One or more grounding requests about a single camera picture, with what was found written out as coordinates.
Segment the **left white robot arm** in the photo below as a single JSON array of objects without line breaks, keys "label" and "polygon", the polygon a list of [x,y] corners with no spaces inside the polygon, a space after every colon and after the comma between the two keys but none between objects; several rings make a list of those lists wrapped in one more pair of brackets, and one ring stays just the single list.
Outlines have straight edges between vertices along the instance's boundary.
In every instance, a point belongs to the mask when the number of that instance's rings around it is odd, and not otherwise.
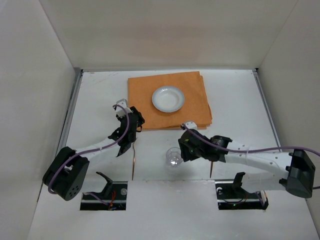
[{"label": "left white robot arm", "polygon": [[49,193],[70,201],[78,193],[87,192],[82,187],[88,181],[86,175],[89,166],[101,160],[120,157],[131,148],[137,139],[137,132],[142,131],[145,119],[134,106],[116,104],[113,107],[120,126],[105,140],[80,151],[65,146],[57,153],[42,178]]}]

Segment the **clear drinking glass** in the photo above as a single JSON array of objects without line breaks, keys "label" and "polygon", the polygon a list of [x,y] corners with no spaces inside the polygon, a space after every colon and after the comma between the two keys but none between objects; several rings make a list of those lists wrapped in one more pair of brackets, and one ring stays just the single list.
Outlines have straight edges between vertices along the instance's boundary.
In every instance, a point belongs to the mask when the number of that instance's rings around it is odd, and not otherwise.
[{"label": "clear drinking glass", "polygon": [[169,170],[177,169],[183,162],[181,157],[181,149],[179,147],[172,147],[167,150],[165,155],[165,167]]}]

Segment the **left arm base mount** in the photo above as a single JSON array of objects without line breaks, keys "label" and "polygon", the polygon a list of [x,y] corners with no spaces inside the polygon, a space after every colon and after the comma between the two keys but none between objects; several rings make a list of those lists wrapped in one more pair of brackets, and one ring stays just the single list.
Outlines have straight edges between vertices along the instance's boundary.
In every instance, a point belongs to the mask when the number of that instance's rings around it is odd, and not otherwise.
[{"label": "left arm base mount", "polygon": [[79,209],[81,211],[125,211],[128,182],[113,181],[97,171],[85,179]]}]

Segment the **orange cloth placemat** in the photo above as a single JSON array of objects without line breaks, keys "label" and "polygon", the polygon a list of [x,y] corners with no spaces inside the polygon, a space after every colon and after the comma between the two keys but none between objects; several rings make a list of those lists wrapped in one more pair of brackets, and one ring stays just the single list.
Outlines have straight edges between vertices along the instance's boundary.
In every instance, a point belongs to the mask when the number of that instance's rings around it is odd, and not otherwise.
[{"label": "orange cloth placemat", "polygon": [[[141,112],[146,130],[177,129],[188,121],[205,129],[212,123],[204,80],[198,71],[131,77],[127,84],[128,104]],[[184,104],[181,109],[165,113],[155,108],[152,95],[163,86],[173,86],[182,91]]]}]

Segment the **white ceramic bowl plate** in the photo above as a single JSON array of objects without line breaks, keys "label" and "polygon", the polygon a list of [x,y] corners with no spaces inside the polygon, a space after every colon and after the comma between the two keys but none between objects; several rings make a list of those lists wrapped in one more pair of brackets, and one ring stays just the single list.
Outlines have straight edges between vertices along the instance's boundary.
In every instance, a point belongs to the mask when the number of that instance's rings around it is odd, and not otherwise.
[{"label": "white ceramic bowl plate", "polygon": [[175,86],[162,86],[154,91],[151,98],[153,106],[163,113],[173,113],[185,103],[184,93]]}]

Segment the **copper fork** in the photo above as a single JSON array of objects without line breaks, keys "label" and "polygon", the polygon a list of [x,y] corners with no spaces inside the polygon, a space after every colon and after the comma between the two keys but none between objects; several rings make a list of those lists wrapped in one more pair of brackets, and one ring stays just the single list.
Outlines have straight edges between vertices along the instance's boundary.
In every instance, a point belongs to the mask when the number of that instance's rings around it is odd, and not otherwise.
[{"label": "copper fork", "polygon": [[136,164],[136,148],[135,148],[135,143],[132,144],[132,149],[133,149],[133,158],[132,158],[132,173],[131,173],[131,180],[134,180],[134,175],[135,175],[135,164]]}]

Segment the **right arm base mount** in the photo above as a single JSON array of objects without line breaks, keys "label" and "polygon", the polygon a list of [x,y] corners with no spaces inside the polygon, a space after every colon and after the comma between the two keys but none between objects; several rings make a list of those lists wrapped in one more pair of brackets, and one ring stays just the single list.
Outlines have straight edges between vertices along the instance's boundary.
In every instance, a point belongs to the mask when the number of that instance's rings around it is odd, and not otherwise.
[{"label": "right arm base mount", "polygon": [[242,189],[244,172],[239,172],[233,180],[215,181],[219,210],[266,210],[269,200],[264,191],[249,193]]}]

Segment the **copper spoon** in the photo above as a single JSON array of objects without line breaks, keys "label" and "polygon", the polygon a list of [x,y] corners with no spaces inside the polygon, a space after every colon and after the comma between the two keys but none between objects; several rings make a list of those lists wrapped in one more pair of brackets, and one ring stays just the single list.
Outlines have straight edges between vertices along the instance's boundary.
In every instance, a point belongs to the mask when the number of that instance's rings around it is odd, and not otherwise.
[{"label": "copper spoon", "polygon": [[214,167],[214,162],[210,163],[210,172],[209,172],[209,178],[212,178],[212,174],[213,174],[213,167]]}]

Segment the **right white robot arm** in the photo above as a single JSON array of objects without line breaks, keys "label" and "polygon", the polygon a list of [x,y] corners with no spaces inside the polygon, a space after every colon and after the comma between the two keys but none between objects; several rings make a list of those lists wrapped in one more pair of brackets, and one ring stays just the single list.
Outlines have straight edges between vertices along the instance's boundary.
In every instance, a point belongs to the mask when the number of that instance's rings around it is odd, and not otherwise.
[{"label": "right white robot arm", "polygon": [[229,137],[200,134],[196,128],[181,126],[178,139],[184,162],[199,158],[212,163],[239,164],[259,169],[259,173],[238,172],[232,187],[247,193],[265,190],[287,191],[293,196],[309,199],[313,195],[316,167],[303,147],[270,147],[252,149]]}]

